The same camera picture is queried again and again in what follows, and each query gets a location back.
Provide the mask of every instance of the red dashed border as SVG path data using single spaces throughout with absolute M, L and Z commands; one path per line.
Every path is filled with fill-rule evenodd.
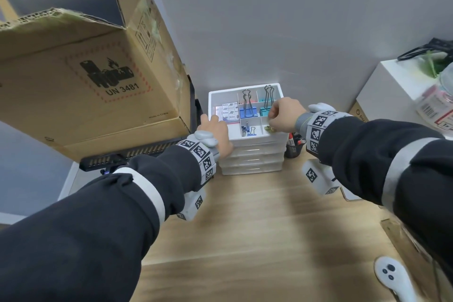
M 121 49 L 121 51 L 123 52 L 124 56 L 126 57 L 126 59 L 129 61 L 129 63 L 131 64 L 132 66 L 132 69 L 134 71 L 134 74 L 137 74 L 139 75 L 139 77 L 143 80 L 145 86 L 147 86 L 148 88 L 145 87 L 145 90 L 143 91 L 140 91 L 140 92 L 132 92 L 131 94 L 128 94 L 128 95 L 122 95 L 122 96 L 118 96 L 117 98 L 112 98 L 112 99 L 106 99 L 104 98 L 103 96 L 100 95 L 99 91 L 96 90 L 95 87 L 93 87 L 91 81 L 88 79 L 88 77 L 86 77 L 86 75 L 80 75 L 72 66 L 71 64 L 69 63 L 70 60 L 72 59 L 77 59 L 77 58 L 86 58 L 87 55 L 89 54 L 94 54 L 94 53 L 98 53 L 99 51 L 103 51 L 103 50 L 107 50 L 107 49 L 110 49 L 110 48 L 113 48 L 113 47 L 119 47 Z M 101 100 L 103 100 L 105 103 L 110 103 L 110 102 L 116 102 L 118 100 L 121 100 L 121 99 L 124 99 L 124 98 L 129 98 L 129 97 L 132 97 L 132 96 L 137 96 L 139 94 L 144 94 L 144 93 L 148 93 L 148 92 L 151 92 L 153 89 L 151 88 L 151 85 L 148 83 L 148 81 L 146 80 L 146 78 L 143 76 L 142 74 L 142 71 L 139 69 L 139 67 L 137 66 L 137 64 L 133 61 L 132 57 L 129 55 L 129 53 L 121 46 L 121 42 L 112 42 L 112 43 L 107 43 L 106 45 L 103 45 L 103 46 L 96 46 L 94 48 L 91 48 L 91 49 L 88 49 L 86 51 L 82 51 L 80 53 L 76 53 L 74 55 L 69 55 L 69 56 L 66 56 L 65 59 L 65 64 L 71 69 L 72 72 L 75 73 L 76 76 L 78 76 L 80 78 L 80 80 L 82 82 L 85 83 L 85 85 L 90 89 L 92 90 L 98 97 L 101 98 Z

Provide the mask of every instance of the person's left hand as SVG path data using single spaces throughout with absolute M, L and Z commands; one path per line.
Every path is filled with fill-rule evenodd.
M 214 135 L 214 138 L 219 142 L 217 149 L 220 154 L 220 159 L 226 158 L 234 149 L 228 137 L 228 126 L 225 121 L 219 121 L 217 115 L 212 115 L 211 120 L 206 114 L 201 115 L 201 124 L 197 130 L 206 130 Z

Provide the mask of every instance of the transparent jar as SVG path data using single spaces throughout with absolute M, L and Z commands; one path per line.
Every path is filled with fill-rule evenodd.
M 453 64 L 449 64 L 438 81 L 422 94 L 416 110 L 439 132 L 453 136 Z

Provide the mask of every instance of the white marker cube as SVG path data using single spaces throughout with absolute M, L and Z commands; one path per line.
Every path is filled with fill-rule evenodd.
M 307 160 L 302 166 L 302 172 L 320 195 L 334 193 L 341 186 L 335 179 L 332 168 L 321 164 L 318 159 Z
M 192 221 L 206 198 L 206 190 L 202 187 L 199 191 L 184 194 L 185 205 L 183 211 L 177 214 L 180 219 Z

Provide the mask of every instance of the barcode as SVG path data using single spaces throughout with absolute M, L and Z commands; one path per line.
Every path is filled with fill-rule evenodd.
M 438 114 L 428 103 L 423 104 L 421 109 L 428 118 L 434 118 Z

